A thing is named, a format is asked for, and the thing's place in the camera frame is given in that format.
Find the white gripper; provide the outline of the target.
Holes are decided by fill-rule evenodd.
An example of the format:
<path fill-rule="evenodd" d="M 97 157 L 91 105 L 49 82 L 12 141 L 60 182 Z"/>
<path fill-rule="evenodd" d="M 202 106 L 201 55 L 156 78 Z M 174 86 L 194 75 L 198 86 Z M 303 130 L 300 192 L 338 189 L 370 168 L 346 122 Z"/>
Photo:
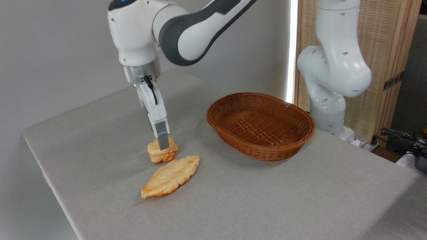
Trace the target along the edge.
<path fill-rule="evenodd" d="M 159 144 L 159 149 L 164 150 L 169 148 L 169 124 L 167 121 L 167 113 L 164 105 L 164 100 L 156 82 L 151 81 L 152 88 L 142 79 L 140 84 L 137 84 L 137 94 L 140 103 L 145 107 L 145 112 L 148 118 L 148 125 Z"/>

